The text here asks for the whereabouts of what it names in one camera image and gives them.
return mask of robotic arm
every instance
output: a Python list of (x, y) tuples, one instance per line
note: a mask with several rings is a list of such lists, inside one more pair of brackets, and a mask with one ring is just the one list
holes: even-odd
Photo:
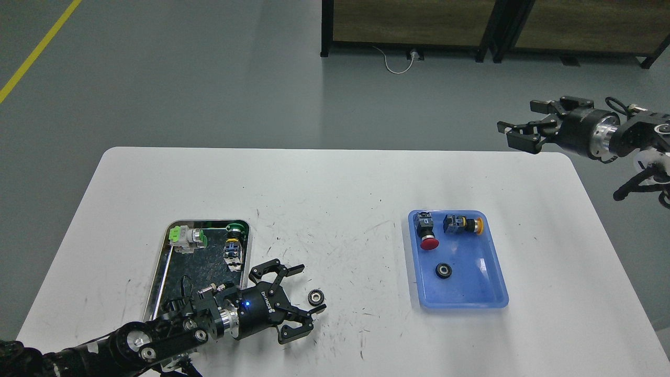
[[(304, 311), (291, 304), (280, 283), (302, 272), (304, 265), (287, 267), (278, 259), (255, 266), (249, 278), (255, 286), (243, 290), (233, 283), (211, 284), (197, 292), (164, 303), (163, 315), (147, 322), (130, 322), (76, 347), (42, 355), (18, 341), (0, 342), (3, 376), (138, 376), (156, 370), (161, 376), (202, 377), (188, 353), (228, 333), (236, 340), (268, 327), (277, 328), (279, 344), (306, 336), (314, 328), (312, 315), (325, 304)], [(261, 281), (263, 275), (275, 280)], [(282, 325), (284, 321), (299, 324)], [(183, 373), (176, 372), (181, 368)]]
[(526, 124), (498, 122), (498, 132), (507, 136), (510, 148), (537, 154), (545, 143), (604, 164), (639, 150), (634, 157), (637, 174), (614, 192), (621, 201), (629, 193), (659, 192), (659, 202), (670, 209), (670, 114), (625, 106), (607, 97), (609, 110), (596, 109), (590, 99), (561, 97), (558, 101), (531, 101), (531, 111), (547, 114)]

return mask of grey floor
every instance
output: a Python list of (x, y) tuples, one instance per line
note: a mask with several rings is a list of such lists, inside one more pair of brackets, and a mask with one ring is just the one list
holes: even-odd
[[(68, 3), (0, 1), (0, 83)], [(111, 147), (508, 150), (496, 122), (536, 119), (531, 99), (576, 95), (604, 107), (613, 95), (670, 111), (670, 52), (650, 70), (632, 58), (581, 59), (577, 68), (427, 53), (396, 76), (373, 49), (320, 58), (320, 8), (82, 2), (0, 105), (0, 338), (17, 335)], [(406, 64), (389, 58), (396, 69)], [(630, 160), (571, 159), (650, 321), (669, 326), (670, 213), (653, 195), (612, 200), (633, 174)]]

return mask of black metal frame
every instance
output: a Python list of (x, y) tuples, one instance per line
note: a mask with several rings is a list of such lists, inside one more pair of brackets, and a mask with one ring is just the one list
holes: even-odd
[(614, 52), (614, 51), (587, 51), (587, 50), (558, 50), (551, 48), (519, 48), (515, 47), (519, 36), (525, 27), (528, 16), (533, 10), (535, 0), (509, 0), (503, 20), (506, 23), (501, 23), (495, 32), (495, 36), (491, 43), (491, 53), (493, 54), (493, 62), (500, 63), (503, 56), (507, 52), (522, 52), (522, 53), (538, 53), (538, 54), (552, 54), (559, 57), (564, 56), (640, 56), (644, 57), (644, 61), (640, 63), (640, 67), (649, 69), (651, 65), (658, 59), (663, 51), (670, 46), (670, 34), (663, 40), (661, 45), (654, 51), (653, 54), (638, 53), (638, 52)]
[(496, 0), (491, 14), (486, 24), (486, 29), (482, 35), (482, 41), (478, 46), (468, 45), (445, 45), (445, 44), (407, 44), (407, 43), (375, 43), (375, 42), (347, 42), (333, 40), (334, 27), (334, 0), (322, 0), (321, 9), (321, 57), (327, 58), (330, 49), (333, 46), (342, 47), (386, 47), (391, 49), (410, 51), (416, 48), (420, 52), (425, 50), (446, 50), (446, 51), (473, 51), (475, 53), (475, 61), (483, 62), (486, 56), (486, 51), (493, 41), (494, 33), (498, 29), (498, 25), (502, 21), (503, 12), (507, 8), (507, 3), (510, 0)]

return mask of white table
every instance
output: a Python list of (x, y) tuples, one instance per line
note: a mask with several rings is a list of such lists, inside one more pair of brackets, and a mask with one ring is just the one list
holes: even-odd
[[(419, 306), (413, 209), (487, 216), (507, 308)], [(284, 283), (295, 304), (321, 288), (328, 308), (285, 346), (274, 329), (207, 345), (205, 376), (670, 375), (575, 170), (551, 153), (113, 148), (18, 339), (58, 351), (140, 320), (166, 227), (230, 218), (251, 224), (254, 265), (306, 265)]]

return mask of blue plastic tray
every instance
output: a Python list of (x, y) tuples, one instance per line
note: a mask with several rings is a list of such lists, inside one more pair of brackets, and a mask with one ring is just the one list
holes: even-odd
[[(433, 250), (423, 250), (419, 247), (421, 239), (414, 224), (414, 215), (422, 211), (427, 210), (409, 213), (409, 234), (419, 302), (431, 309), (507, 306), (509, 296), (486, 216), (479, 211), (428, 211), (433, 217), (433, 232), (440, 245)], [(481, 217), (484, 220), (484, 232), (481, 235), (444, 233), (442, 223), (446, 215), (451, 214), (467, 218)], [(447, 279), (435, 273), (435, 267), (442, 262), (452, 267), (452, 275)]]

